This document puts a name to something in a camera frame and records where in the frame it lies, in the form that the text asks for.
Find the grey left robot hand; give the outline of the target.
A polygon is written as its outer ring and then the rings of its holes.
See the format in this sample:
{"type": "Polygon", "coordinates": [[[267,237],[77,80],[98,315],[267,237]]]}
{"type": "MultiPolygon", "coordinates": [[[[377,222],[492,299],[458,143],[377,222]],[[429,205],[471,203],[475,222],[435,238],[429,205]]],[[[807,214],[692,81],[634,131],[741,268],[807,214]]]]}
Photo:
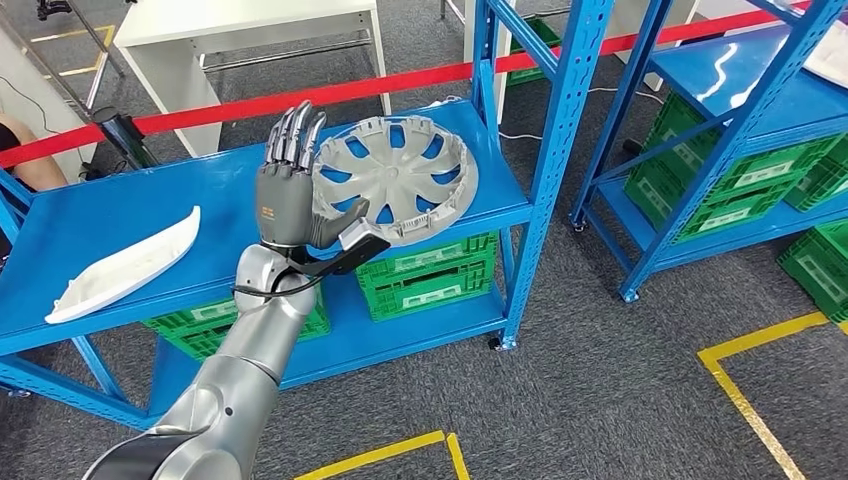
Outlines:
{"type": "Polygon", "coordinates": [[[367,213],[369,201],[357,198],[336,218],[313,210],[314,146],[326,114],[312,112],[312,102],[289,108],[271,128],[264,161],[256,177],[256,208],[264,244],[324,249],[367,213]]]}

